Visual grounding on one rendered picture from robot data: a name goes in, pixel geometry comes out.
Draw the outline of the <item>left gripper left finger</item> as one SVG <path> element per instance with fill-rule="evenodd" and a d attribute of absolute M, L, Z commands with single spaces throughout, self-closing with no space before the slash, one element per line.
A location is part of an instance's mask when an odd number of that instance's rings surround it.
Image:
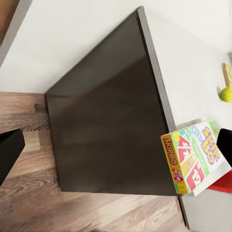
<path fill-rule="evenodd" d="M 25 148 L 21 129 L 0 134 L 0 187 Z"/>

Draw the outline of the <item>tennis ball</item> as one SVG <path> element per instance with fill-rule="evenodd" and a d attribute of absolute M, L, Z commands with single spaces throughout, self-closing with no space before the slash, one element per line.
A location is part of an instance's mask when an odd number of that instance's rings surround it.
<path fill-rule="evenodd" d="M 232 102 L 232 87 L 226 87 L 221 90 L 220 98 L 224 102 Z"/>

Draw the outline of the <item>board game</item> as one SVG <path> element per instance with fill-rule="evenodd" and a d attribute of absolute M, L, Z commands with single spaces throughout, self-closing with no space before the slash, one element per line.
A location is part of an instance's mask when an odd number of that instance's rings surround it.
<path fill-rule="evenodd" d="M 190 194 L 223 161 L 212 119 L 161 136 L 176 192 Z"/>

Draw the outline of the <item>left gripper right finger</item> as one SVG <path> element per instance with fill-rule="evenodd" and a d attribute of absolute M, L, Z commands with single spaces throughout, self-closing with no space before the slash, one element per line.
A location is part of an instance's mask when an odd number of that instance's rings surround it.
<path fill-rule="evenodd" d="M 217 138 L 217 146 L 232 167 L 232 130 L 220 129 Z"/>

